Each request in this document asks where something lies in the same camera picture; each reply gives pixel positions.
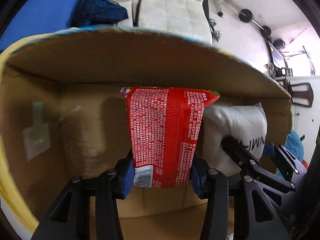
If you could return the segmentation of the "white pillow pouch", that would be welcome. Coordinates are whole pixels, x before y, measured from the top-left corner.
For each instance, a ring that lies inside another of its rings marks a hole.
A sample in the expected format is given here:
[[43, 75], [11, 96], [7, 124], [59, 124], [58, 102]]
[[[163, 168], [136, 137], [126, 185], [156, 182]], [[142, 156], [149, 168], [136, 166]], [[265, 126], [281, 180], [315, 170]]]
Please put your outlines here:
[[208, 106], [203, 114], [202, 156], [208, 165], [230, 177], [240, 167], [222, 149], [224, 137], [233, 137], [256, 159], [263, 155], [267, 118], [262, 104], [253, 106]]

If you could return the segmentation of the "red snack packet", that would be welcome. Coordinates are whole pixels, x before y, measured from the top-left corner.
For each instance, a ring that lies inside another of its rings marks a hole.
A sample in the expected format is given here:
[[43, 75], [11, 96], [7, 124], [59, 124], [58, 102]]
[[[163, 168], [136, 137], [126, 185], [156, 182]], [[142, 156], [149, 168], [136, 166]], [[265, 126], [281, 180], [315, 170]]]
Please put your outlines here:
[[135, 177], [143, 188], [189, 183], [204, 109], [217, 91], [173, 87], [123, 87]]

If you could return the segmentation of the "blue bean bag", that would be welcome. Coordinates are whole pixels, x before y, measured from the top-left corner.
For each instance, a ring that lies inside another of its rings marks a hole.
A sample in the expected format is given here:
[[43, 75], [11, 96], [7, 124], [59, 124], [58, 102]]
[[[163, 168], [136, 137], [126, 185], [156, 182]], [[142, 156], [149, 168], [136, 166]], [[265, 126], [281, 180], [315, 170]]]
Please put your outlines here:
[[304, 160], [304, 148], [300, 137], [295, 131], [287, 136], [285, 142], [285, 148], [287, 148], [303, 165], [308, 168], [308, 164]]

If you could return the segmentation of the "yellow tablecloth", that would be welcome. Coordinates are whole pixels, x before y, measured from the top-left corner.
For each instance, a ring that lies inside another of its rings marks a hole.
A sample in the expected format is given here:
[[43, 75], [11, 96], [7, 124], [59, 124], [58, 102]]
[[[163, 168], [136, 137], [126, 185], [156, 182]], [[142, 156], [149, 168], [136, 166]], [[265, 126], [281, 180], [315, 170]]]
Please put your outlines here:
[[[1, 80], [3, 80], [6, 61], [9, 56], [27, 43], [35, 41], [37, 38], [43, 36], [43, 34], [39, 34], [22, 38], [10, 45], [1, 53]], [[1, 198], [8, 206], [13, 216], [20, 222], [21, 226], [23, 226], [29, 233], [33, 234], [39, 225], [39, 221], [31, 213], [10, 173], [3, 139], [4, 132], [1, 128]]]

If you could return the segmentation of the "dark wooden chair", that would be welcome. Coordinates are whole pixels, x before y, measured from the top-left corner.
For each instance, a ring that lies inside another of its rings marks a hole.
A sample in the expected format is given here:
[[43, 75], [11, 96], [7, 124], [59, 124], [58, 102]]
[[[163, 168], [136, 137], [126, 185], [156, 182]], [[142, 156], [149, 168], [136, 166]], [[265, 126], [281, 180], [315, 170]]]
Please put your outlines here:
[[291, 84], [287, 77], [276, 77], [284, 89], [291, 95], [291, 102], [295, 106], [311, 108], [314, 100], [314, 93], [310, 83]]

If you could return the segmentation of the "black low bench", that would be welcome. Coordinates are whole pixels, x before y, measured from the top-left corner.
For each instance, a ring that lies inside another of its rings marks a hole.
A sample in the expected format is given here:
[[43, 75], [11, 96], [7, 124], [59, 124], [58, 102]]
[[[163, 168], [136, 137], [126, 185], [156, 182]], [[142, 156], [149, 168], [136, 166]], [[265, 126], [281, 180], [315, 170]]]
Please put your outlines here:
[[277, 50], [272, 43], [269, 42], [268, 39], [265, 39], [266, 46], [268, 49], [269, 57], [270, 57], [270, 64], [272, 65], [275, 77], [281, 77], [281, 76], [288, 76], [290, 73], [290, 70], [287, 66], [287, 62], [285, 60], [285, 57], [282, 55], [282, 53]]

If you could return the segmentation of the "cardboard box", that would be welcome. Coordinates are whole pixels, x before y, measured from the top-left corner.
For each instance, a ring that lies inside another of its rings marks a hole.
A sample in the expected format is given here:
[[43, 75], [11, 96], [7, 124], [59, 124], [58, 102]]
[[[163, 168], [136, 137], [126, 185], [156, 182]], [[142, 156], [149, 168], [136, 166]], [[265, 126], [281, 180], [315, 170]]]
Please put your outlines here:
[[44, 34], [9, 56], [1, 80], [10, 173], [38, 221], [73, 176], [98, 176], [127, 155], [123, 87], [215, 90], [218, 105], [262, 104], [268, 141], [283, 144], [291, 130], [289, 94], [221, 49], [140, 29]]

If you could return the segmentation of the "chrome dumbbells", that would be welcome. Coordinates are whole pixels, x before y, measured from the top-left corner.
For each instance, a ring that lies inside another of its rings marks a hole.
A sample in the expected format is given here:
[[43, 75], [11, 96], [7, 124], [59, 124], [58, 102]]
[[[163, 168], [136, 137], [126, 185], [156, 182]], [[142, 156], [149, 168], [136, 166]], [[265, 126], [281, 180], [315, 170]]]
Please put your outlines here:
[[222, 36], [221, 31], [217, 30], [215, 27], [217, 25], [216, 20], [210, 18], [209, 19], [209, 26], [210, 26], [210, 31], [212, 33], [212, 38], [214, 39], [214, 41], [219, 42], [220, 38]]

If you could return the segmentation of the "floor barbell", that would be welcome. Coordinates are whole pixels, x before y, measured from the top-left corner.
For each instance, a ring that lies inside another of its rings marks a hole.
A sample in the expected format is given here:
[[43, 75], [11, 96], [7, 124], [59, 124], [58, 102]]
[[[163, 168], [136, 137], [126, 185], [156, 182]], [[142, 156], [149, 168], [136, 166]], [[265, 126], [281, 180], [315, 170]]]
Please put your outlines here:
[[253, 13], [248, 9], [242, 9], [239, 11], [239, 20], [244, 23], [253, 23], [255, 24], [259, 29], [260, 33], [264, 38], [271, 36], [271, 29], [270, 27], [264, 25], [260, 25], [253, 17]]

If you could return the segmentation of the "black blue weight bench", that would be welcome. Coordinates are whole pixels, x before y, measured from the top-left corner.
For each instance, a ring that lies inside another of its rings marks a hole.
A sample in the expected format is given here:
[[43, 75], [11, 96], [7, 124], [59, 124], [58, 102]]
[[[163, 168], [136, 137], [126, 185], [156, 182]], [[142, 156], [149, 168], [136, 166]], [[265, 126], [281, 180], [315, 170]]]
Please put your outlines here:
[[209, 3], [208, 3], [208, 0], [203, 0], [202, 7], [203, 7], [203, 10], [204, 10], [204, 14], [205, 14], [205, 17], [207, 19], [207, 22], [209, 24], [209, 28], [211, 28], [211, 26], [210, 26], [210, 17], [209, 17]]

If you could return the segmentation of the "right white quilted chair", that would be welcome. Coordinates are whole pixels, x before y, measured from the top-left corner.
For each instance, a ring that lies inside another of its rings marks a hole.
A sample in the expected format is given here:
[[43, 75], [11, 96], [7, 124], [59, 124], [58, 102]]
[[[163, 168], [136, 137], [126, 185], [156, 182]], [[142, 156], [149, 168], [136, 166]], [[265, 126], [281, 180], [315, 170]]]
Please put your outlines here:
[[166, 31], [205, 44], [212, 44], [204, 0], [139, 0], [140, 28]]

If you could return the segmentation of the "blue foam mat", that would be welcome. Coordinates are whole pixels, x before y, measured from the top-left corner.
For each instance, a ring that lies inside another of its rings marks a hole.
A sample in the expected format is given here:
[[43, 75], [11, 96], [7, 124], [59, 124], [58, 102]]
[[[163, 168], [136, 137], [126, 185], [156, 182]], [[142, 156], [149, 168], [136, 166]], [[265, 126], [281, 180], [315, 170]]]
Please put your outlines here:
[[4, 31], [1, 50], [24, 37], [68, 29], [77, 2], [78, 0], [28, 0]]

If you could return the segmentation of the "dark blue cloth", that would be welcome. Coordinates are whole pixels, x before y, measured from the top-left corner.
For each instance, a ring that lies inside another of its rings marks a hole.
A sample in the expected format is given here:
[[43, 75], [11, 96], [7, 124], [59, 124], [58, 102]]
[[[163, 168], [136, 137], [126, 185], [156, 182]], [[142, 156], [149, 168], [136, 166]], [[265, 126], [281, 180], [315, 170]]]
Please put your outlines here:
[[78, 0], [70, 26], [114, 25], [128, 18], [127, 9], [110, 0]]

